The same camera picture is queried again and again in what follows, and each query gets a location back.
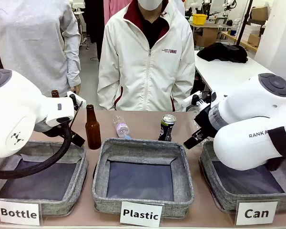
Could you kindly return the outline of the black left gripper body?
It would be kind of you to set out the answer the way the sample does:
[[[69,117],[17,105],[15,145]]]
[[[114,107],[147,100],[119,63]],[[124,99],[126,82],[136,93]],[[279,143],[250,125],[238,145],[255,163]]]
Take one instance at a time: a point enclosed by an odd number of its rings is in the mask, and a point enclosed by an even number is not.
[[[79,134],[72,132],[71,133],[71,142],[78,147],[82,147],[85,143],[85,139],[82,138]]]

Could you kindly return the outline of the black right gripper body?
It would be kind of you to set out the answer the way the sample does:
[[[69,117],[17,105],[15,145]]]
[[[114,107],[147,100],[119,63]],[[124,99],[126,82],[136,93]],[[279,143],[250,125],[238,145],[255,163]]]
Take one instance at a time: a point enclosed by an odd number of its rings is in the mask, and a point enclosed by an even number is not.
[[[199,113],[195,117],[195,122],[200,128],[194,132],[194,138],[214,138],[216,133],[224,126],[226,121],[219,111],[219,104],[211,107],[210,104],[203,104],[199,107]]]

